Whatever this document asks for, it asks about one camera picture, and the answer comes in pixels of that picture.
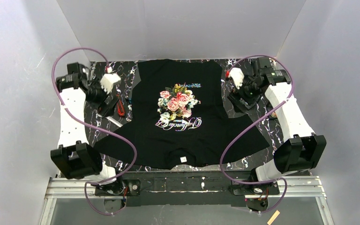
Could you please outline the black printed t-shirt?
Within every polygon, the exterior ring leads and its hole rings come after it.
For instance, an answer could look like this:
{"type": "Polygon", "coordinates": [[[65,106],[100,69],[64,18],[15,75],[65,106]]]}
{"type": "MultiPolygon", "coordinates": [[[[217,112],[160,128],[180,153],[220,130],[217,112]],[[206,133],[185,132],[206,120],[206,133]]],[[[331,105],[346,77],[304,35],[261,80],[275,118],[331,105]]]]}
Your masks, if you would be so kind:
{"type": "MultiPolygon", "coordinates": [[[[125,163],[172,169],[216,165],[227,145],[253,122],[230,118],[222,100],[222,67],[214,61],[150,60],[137,64],[132,120],[94,144],[94,149],[125,163]],[[187,157],[182,163],[181,157],[187,157]]],[[[231,163],[268,148],[257,127],[226,153],[231,163]]]]}

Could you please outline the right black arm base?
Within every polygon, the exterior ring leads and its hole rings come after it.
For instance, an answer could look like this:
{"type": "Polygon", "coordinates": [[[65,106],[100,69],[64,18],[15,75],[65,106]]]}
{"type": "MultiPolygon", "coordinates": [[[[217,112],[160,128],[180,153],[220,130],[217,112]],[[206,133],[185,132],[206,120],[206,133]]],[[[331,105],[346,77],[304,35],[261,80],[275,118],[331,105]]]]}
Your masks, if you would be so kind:
{"type": "Polygon", "coordinates": [[[231,181],[231,185],[228,190],[233,195],[252,195],[254,198],[280,194],[278,184],[276,182],[246,185],[231,181]]]}

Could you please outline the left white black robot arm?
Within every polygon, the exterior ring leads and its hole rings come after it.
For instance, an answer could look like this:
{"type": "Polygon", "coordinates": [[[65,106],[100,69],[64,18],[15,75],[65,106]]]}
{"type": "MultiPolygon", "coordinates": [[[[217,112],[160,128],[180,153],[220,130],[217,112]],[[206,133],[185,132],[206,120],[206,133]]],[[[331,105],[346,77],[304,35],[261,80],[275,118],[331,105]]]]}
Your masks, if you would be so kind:
{"type": "Polygon", "coordinates": [[[89,179],[99,185],[115,182],[116,171],[104,165],[100,154],[89,145],[85,133],[86,95],[81,88],[88,69],[75,62],[67,65],[67,74],[56,79],[60,97],[60,137],[58,147],[50,152],[51,160],[67,179],[89,179]]]}

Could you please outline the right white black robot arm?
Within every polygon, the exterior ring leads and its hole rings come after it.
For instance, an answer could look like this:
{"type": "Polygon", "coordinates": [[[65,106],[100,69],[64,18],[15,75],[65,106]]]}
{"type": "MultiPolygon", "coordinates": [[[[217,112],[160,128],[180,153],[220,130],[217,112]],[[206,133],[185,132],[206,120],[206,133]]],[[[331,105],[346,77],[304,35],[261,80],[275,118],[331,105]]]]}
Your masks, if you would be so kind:
{"type": "Polygon", "coordinates": [[[263,94],[272,109],[238,134],[225,148],[220,162],[232,145],[246,132],[265,118],[276,114],[283,134],[283,144],[275,151],[273,159],[251,171],[250,178],[243,185],[262,185],[274,182],[283,176],[316,168],[327,145],[323,135],[317,135],[304,118],[293,92],[295,83],[290,72],[283,67],[275,69],[277,59],[265,55],[253,55],[236,61],[226,72],[226,78],[233,80],[235,88],[229,94],[234,108],[245,112],[257,103],[263,94]],[[243,74],[238,64],[248,60],[252,75],[243,74]]]}

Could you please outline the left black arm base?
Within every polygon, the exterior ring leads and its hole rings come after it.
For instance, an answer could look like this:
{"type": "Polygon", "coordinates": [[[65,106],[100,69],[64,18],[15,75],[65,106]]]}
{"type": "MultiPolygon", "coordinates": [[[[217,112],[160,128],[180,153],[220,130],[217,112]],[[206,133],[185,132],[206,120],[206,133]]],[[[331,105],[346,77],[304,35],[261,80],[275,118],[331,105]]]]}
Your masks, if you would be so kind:
{"type": "Polygon", "coordinates": [[[110,184],[96,186],[96,196],[138,196],[140,194],[140,180],[119,180],[110,184]]]}

